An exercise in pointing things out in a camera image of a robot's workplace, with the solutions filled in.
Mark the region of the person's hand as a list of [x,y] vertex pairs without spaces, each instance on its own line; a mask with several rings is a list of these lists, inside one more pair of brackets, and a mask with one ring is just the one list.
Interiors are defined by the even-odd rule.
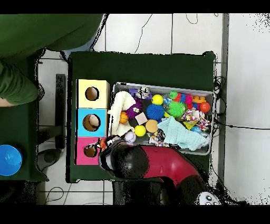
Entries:
[[13,107],[14,104],[9,103],[6,99],[0,98],[0,107]]

